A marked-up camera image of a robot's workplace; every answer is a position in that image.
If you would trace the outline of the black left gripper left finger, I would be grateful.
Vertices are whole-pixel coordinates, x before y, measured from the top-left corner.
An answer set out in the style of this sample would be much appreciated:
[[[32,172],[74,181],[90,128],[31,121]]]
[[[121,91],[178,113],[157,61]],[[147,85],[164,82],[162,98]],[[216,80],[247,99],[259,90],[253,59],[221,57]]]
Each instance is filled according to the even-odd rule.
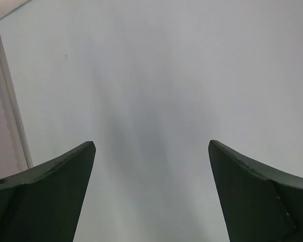
[[[0,179],[0,241],[73,241],[95,157],[86,141]]]

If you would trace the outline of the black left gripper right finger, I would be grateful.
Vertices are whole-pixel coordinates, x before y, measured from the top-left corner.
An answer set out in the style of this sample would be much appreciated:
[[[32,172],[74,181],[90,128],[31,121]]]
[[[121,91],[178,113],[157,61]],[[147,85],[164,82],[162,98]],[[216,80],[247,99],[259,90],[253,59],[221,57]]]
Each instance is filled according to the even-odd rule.
[[[303,178],[217,140],[209,159],[230,241],[303,241]]]

